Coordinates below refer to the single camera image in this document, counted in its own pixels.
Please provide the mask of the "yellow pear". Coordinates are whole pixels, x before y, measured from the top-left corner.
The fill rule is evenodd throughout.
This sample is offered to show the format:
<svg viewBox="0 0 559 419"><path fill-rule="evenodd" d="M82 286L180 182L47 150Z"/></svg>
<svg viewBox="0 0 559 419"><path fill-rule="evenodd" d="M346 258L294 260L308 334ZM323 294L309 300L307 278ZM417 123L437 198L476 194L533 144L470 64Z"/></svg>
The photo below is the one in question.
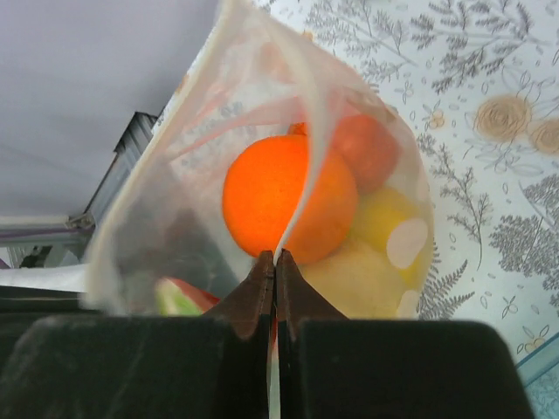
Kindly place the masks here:
<svg viewBox="0 0 559 419"><path fill-rule="evenodd" d="M399 272L380 252L350 238L331 256L301 266L302 277L351 319L394 319L407 290Z"/></svg>

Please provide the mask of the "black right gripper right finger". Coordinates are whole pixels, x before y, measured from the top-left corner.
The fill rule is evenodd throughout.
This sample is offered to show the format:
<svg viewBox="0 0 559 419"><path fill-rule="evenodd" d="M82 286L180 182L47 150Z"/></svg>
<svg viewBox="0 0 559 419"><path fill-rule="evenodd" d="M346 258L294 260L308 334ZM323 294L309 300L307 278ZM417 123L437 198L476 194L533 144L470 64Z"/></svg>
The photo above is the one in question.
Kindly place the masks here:
<svg viewBox="0 0 559 419"><path fill-rule="evenodd" d="M472 321L351 320L276 264L284 418L530 418L504 340Z"/></svg>

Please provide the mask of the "clear zip top bag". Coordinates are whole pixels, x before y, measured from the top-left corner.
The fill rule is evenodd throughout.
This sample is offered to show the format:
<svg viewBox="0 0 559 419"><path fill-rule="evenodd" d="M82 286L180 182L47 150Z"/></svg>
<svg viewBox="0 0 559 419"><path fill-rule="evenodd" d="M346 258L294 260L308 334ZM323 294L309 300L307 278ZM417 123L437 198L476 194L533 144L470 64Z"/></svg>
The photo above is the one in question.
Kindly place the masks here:
<svg viewBox="0 0 559 419"><path fill-rule="evenodd" d="M246 1L224 1L88 252L87 306L192 312L199 263L224 270L204 313L228 335L224 378L285 418L404 418L373 334L411 324L433 255L411 130L351 67Z"/></svg>

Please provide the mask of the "watermelon slice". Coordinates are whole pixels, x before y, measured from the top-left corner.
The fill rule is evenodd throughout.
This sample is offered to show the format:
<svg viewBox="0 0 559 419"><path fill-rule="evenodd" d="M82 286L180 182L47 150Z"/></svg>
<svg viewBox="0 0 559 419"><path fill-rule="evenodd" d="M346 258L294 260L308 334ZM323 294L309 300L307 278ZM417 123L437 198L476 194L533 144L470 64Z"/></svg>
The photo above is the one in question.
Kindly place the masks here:
<svg viewBox="0 0 559 419"><path fill-rule="evenodd" d="M219 298L181 279L161 278L155 286L157 310L163 316L200 316L219 301Z"/></svg>

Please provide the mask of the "yellow lemon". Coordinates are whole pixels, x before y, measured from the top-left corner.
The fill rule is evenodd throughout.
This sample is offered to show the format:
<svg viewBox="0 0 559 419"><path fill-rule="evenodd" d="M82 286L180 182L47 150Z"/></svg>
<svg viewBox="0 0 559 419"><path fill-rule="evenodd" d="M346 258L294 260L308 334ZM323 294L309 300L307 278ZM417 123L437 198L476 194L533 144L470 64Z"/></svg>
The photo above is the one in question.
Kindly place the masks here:
<svg viewBox="0 0 559 419"><path fill-rule="evenodd" d="M382 187L360 198L349 236L378 252L411 289L419 289L432 254L431 226L402 193Z"/></svg>

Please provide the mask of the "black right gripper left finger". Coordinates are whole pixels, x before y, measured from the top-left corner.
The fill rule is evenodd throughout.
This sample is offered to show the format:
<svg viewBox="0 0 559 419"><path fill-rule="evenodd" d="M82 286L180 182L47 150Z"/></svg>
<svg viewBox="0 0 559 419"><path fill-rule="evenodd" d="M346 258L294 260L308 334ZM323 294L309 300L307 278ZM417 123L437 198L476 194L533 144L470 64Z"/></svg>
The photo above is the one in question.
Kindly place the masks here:
<svg viewBox="0 0 559 419"><path fill-rule="evenodd" d="M273 256L198 317L34 316L1 372L4 418L265 418Z"/></svg>

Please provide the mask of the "orange mandarin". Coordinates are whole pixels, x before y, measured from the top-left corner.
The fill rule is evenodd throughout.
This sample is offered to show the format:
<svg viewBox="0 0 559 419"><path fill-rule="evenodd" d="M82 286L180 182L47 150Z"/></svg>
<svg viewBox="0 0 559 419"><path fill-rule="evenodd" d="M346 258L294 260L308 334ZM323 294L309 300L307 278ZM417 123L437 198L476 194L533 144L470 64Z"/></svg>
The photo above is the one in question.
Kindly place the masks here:
<svg viewBox="0 0 559 419"><path fill-rule="evenodd" d="M228 169L224 221L236 244L249 255L257 257L280 246L303 191L307 160L307 138L285 134L253 143ZM325 258L346 239L357 202L352 173L337 152L330 152L284 249L300 264Z"/></svg>

